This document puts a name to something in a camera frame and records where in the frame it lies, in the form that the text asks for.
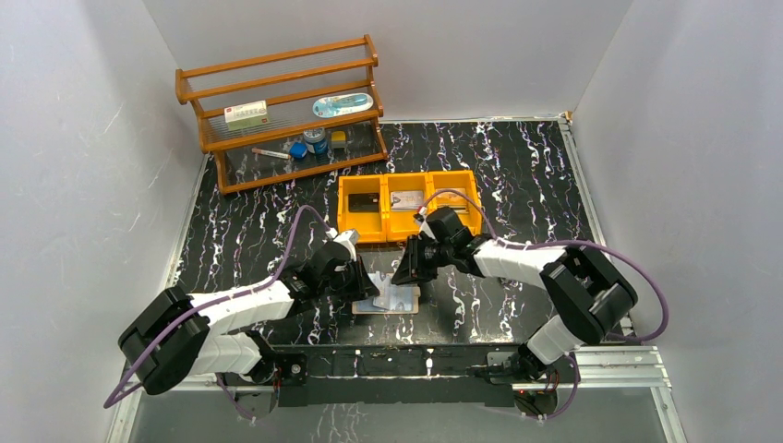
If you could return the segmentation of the light blue VIP card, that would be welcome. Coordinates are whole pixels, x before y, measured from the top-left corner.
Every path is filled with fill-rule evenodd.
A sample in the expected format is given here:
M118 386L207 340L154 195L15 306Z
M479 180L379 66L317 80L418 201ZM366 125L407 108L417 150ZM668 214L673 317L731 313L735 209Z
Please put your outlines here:
M380 295L372 300L372 305L383 310L405 310L411 304L409 288L384 281L379 289Z

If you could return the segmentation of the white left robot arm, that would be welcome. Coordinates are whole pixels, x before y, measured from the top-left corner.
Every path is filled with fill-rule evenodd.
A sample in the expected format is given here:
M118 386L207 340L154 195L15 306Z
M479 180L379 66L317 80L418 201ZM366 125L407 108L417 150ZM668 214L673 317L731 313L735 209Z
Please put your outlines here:
M286 265L276 278L218 293L159 293L120 334L118 347L150 395L186 377L236 374L254 384L299 384L307 360L274 351L253 326L315 309L322 298L342 303L379 294L356 251L360 234L336 234L305 261Z

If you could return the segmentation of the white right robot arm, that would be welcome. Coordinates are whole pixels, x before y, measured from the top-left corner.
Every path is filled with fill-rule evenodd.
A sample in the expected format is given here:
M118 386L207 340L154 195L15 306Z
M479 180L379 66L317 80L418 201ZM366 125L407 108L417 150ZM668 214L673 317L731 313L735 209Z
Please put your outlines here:
M392 284L433 281L440 268L453 266L476 277L535 286L555 307L555 316L514 353L469 369L474 377L491 383L545 381L561 358L601 343L638 302L633 287L595 247L533 247L491 233L473 234L450 208L416 219L420 229L407 238Z

